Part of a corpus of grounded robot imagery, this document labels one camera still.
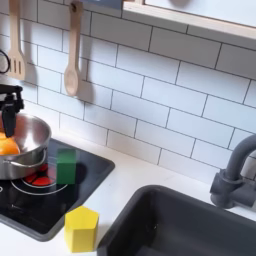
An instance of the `yellow hexagonal block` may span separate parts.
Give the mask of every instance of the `yellow hexagonal block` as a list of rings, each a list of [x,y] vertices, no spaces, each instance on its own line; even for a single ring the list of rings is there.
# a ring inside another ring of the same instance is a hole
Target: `yellow hexagonal block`
[[[94,250],[99,214],[80,206],[65,215],[65,240],[71,252]]]

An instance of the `wooden spoon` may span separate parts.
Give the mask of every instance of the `wooden spoon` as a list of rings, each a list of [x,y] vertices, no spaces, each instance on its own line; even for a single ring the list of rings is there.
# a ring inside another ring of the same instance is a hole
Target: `wooden spoon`
[[[8,75],[18,80],[25,80],[26,61],[20,46],[20,0],[9,0],[11,24],[11,50],[9,51],[10,71]]]
[[[83,3],[73,2],[70,5],[70,37],[69,37],[69,63],[64,73],[64,83],[68,95],[75,96],[80,82],[78,58],[80,50],[80,29]]]

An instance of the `pot handle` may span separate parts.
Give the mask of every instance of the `pot handle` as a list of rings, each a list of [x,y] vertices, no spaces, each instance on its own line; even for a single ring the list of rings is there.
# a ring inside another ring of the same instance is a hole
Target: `pot handle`
[[[35,168],[35,167],[38,167],[40,165],[42,165],[44,162],[45,162],[45,159],[46,159],[46,148],[44,149],[44,155],[43,155],[43,158],[42,160],[39,162],[39,163],[36,163],[36,164],[32,164],[32,165],[25,165],[25,164],[20,164],[20,163],[17,163],[17,162],[14,162],[14,161],[8,161],[6,160],[5,163],[8,163],[8,164],[11,164],[11,165],[14,165],[16,167],[23,167],[23,168]]]

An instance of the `stove burner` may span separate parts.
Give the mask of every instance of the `stove burner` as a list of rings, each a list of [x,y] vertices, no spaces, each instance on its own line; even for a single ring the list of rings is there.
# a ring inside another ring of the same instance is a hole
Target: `stove burner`
[[[47,187],[55,184],[56,169],[54,166],[44,164],[40,170],[26,178],[23,181],[33,187]]]
[[[51,195],[55,194],[68,185],[56,184],[56,159],[51,159],[44,164],[39,171],[21,180],[12,181],[12,185],[19,191],[29,195]]]

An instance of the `gray sink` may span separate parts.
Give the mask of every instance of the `gray sink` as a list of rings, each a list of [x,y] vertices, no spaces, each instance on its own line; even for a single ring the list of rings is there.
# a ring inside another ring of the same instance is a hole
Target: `gray sink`
[[[255,222],[161,186],[139,189],[98,256],[255,256]]]

